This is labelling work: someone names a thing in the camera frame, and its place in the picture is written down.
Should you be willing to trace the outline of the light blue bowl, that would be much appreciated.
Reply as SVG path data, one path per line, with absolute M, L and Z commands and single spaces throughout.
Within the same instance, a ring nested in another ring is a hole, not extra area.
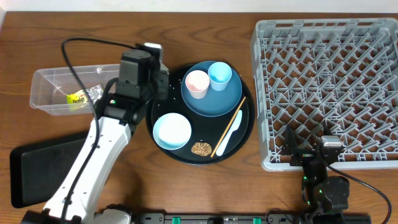
M 182 148 L 190 140 L 192 126 L 183 115 L 167 113 L 155 122 L 152 135 L 158 146 L 173 151 Z

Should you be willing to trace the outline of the yellow foil snack wrapper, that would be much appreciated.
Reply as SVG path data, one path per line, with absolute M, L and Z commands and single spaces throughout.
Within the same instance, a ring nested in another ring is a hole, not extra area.
M 87 88 L 86 92 L 92 102 L 95 103 L 98 99 L 102 97 L 103 88 L 101 85 L 96 85 L 91 88 Z M 79 90 L 76 93 L 67 95 L 66 100 L 68 104 L 87 103 L 88 97 L 83 90 Z

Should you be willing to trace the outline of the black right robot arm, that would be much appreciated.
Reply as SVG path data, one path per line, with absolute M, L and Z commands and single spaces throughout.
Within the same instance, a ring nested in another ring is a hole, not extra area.
M 349 180 L 329 176 L 327 167 L 338 160 L 343 143 L 328 128 L 315 149 L 300 148 L 290 127 L 285 129 L 281 153 L 290 156 L 291 166 L 303 169 L 302 198 L 308 208 L 293 217 L 293 223 L 343 223 L 348 208 Z

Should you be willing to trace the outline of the brown walnut cookie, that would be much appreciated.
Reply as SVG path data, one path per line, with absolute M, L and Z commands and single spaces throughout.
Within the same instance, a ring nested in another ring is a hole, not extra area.
M 196 155 L 205 157 L 209 156 L 213 152 L 213 149 L 212 146 L 207 142 L 196 142 L 192 146 L 191 152 Z

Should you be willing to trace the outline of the pink cup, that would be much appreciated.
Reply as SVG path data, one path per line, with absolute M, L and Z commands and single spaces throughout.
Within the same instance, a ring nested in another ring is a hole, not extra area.
M 192 97 L 202 99 L 208 91 L 210 78 L 206 72 L 194 70 L 187 75 L 185 85 Z

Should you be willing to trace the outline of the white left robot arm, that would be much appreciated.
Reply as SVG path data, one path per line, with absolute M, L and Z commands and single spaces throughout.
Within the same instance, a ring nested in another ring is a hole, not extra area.
M 141 72 L 120 64 L 119 76 L 111 79 L 96 102 L 96 114 L 85 143 L 59 189 L 41 212 L 27 211 L 22 223 L 132 223 L 132 212 L 111 204 L 97 214 L 98 199 L 121 151 L 153 98 L 167 97 L 169 70 L 151 70 L 149 81 L 139 84 Z

